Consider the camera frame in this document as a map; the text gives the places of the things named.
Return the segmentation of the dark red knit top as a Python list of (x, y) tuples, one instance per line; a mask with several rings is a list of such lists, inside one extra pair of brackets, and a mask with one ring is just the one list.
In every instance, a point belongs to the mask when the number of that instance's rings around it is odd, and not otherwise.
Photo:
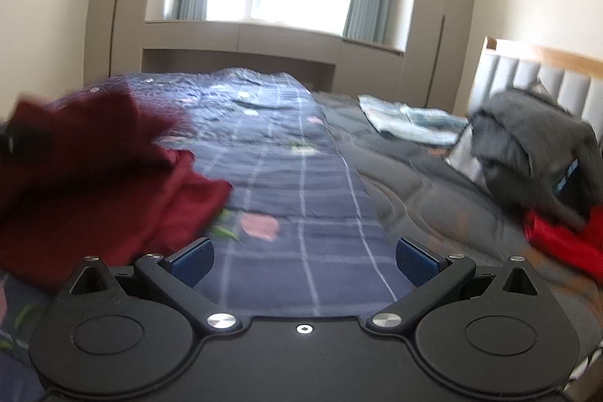
[(232, 187), (161, 146), (187, 122), (127, 89), (18, 101), (1, 131), (3, 271), (52, 293), (86, 256), (120, 266), (197, 239)]

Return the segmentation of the grey bed sheet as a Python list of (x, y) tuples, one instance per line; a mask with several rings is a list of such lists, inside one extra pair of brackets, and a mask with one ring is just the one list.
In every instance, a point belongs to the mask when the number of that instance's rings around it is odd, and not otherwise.
[(391, 242), (413, 241), (481, 266), (525, 257), (546, 282), (580, 340), (580, 359), (602, 353), (602, 290), (584, 274), (530, 246), (521, 219), (501, 208), (445, 160), (415, 143), (375, 131), (356, 99), (314, 93), (338, 150), (365, 183)]

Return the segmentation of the blue plaid floral quilt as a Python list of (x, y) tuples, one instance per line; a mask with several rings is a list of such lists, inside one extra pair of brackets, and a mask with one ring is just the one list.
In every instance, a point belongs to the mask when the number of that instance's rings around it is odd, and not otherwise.
[[(357, 314), (406, 290), (359, 176), (337, 151), (312, 95), (291, 76), (241, 68), (208, 75), (138, 73), (56, 102), (109, 89), (182, 109), (186, 127), (170, 131), (161, 146), (191, 151), (198, 173), (232, 187), (222, 211), (197, 238), (211, 240), (215, 259), (194, 290), (219, 310)], [(110, 266), (86, 256), (52, 293), (1, 267), (3, 400), (30, 401), (40, 394), (28, 360), (30, 338), (49, 296), (57, 293), (66, 302), (88, 299), (103, 308), (44, 334), (72, 349), (96, 345), (94, 352), (79, 351), (78, 362), (66, 370), (83, 376), (100, 362), (97, 395), (145, 392), (182, 369), (203, 334), (136, 276), (137, 259)]]

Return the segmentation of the light blue patterned cloth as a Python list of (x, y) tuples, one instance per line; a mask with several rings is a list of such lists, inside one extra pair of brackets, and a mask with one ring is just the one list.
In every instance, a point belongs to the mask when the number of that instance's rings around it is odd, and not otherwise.
[(360, 110), (379, 134), (417, 144), (449, 148), (458, 140), (468, 119), (444, 110), (411, 107), (373, 96), (358, 97)]

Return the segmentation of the bright red garment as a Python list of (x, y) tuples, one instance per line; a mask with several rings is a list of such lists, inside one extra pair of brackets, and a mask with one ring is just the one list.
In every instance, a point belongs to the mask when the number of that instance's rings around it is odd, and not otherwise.
[(548, 222), (530, 211), (523, 219), (527, 242), (540, 252), (587, 275), (598, 286), (603, 281), (602, 206), (591, 208), (590, 218), (579, 231)]

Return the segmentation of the grey folded garment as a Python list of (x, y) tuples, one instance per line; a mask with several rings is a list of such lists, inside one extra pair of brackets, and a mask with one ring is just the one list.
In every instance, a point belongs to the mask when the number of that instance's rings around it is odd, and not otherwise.
[(470, 116), (471, 155), (491, 196), (581, 229), (602, 202), (593, 127), (552, 98), (521, 89), (492, 95)]

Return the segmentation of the right beige wardrobe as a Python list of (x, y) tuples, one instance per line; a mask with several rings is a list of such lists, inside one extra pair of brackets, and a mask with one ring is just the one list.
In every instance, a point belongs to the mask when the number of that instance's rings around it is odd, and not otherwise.
[(404, 52), (396, 98), (453, 110), (463, 71), (474, 0), (399, 0), (396, 44)]

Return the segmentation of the beige window bench cabinet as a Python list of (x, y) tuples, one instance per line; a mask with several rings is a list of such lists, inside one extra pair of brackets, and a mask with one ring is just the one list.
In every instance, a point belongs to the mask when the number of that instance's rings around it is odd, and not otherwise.
[(142, 43), (147, 72), (212, 72), (244, 67), (286, 72), (314, 91), (382, 99), (396, 96), (403, 54), (336, 35), (265, 24), (149, 21)]

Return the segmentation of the grey padded headboard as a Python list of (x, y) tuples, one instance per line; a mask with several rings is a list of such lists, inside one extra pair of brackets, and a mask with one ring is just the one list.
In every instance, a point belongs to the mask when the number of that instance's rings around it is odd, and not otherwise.
[(478, 60), (467, 111), (509, 88), (544, 88), (602, 138), (602, 61), (558, 49), (487, 37)]

